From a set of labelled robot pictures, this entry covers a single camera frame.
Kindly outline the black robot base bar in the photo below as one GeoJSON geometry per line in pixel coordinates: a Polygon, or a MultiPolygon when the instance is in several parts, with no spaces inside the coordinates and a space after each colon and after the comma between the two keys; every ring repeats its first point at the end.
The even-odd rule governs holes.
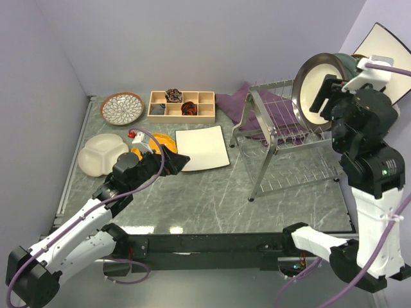
{"type": "Polygon", "coordinates": [[[282,233],[129,235],[109,254],[142,262],[151,270],[278,269],[280,258],[309,252],[287,247],[282,233]]]}

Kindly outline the floral patterned round plate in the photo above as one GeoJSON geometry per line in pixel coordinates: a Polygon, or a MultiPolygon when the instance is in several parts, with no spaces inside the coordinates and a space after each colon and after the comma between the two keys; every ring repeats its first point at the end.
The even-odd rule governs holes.
{"type": "Polygon", "coordinates": [[[124,126],[136,121],[144,111],[144,101],[132,92],[118,92],[107,97],[100,107],[105,122],[124,126]]]}

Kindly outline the white square plate black rim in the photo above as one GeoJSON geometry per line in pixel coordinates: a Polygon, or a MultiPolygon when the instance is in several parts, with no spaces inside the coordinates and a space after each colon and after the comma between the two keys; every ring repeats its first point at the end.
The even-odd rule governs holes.
{"type": "Polygon", "coordinates": [[[230,165],[222,127],[175,132],[177,153],[190,158],[182,172],[204,171],[230,165]]]}

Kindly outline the cream divided plate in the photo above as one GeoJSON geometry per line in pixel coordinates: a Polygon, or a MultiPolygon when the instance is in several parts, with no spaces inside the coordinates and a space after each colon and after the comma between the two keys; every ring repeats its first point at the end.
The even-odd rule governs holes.
{"type": "Polygon", "coordinates": [[[108,175],[120,155],[129,148],[123,139],[113,133],[103,133],[89,139],[78,154],[78,165],[88,176],[108,175]]]}

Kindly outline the brown rimmed cream plate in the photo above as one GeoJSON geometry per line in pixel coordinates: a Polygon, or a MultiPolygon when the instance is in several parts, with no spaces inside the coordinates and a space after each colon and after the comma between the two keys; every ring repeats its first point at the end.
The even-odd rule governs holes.
{"type": "Polygon", "coordinates": [[[338,79],[347,76],[341,60],[331,53],[320,53],[309,58],[299,69],[292,85],[293,112],[298,123],[315,133],[326,132],[331,122],[324,120],[319,113],[310,112],[327,74],[338,79]]]}

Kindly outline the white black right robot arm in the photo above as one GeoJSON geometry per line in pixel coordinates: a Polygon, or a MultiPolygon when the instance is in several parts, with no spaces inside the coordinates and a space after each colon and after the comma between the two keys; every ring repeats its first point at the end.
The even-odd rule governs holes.
{"type": "Polygon", "coordinates": [[[389,97],[370,83],[353,92],[344,85],[326,75],[310,111],[331,122],[332,148],[340,154],[356,202],[358,239],[333,237],[296,223],[283,230],[282,249],[290,256],[310,252],[328,261],[340,280],[375,293],[386,287],[388,278],[410,276],[398,228],[405,161],[384,140],[398,113],[389,97]]]}

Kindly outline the teal round plate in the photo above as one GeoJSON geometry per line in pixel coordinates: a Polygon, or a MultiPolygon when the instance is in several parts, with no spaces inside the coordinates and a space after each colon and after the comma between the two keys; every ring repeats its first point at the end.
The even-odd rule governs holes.
{"type": "Polygon", "coordinates": [[[334,53],[334,55],[342,62],[347,80],[351,80],[358,75],[357,59],[345,53],[334,53]]]}

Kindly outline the yellow polka dot plate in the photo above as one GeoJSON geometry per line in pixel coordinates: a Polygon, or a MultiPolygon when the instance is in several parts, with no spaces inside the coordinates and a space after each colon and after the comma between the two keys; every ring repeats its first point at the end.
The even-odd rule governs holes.
{"type": "MultiPolygon", "coordinates": [[[[161,133],[152,133],[152,135],[154,136],[155,140],[159,144],[167,146],[172,152],[177,153],[177,145],[175,141],[169,135],[161,134],[161,133]]],[[[151,149],[153,149],[153,151],[159,150],[158,145],[153,141],[153,139],[150,139],[150,147],[151,149]]],[[[139,153],[136,155],[139,157],[139,159],[142,159],[143,157],[143,155],[140,155],[139,153]]]]}

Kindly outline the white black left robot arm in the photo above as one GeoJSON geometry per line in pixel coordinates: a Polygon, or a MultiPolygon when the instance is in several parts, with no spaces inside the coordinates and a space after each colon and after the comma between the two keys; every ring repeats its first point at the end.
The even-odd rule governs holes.
{"type": "Polygon", "coordinates": [[[25,249],[16,247],[8,256],[6,304],[12,307],[16,294],[26,307],[44,307],[60,286],[92,262],[129,249],[129,235],[111,223],[133,195],[152,185],[160,176],[177,175],[190,158],[165,145],[158,152],[119,156],[87,203],[61,227],[25,249]]]}

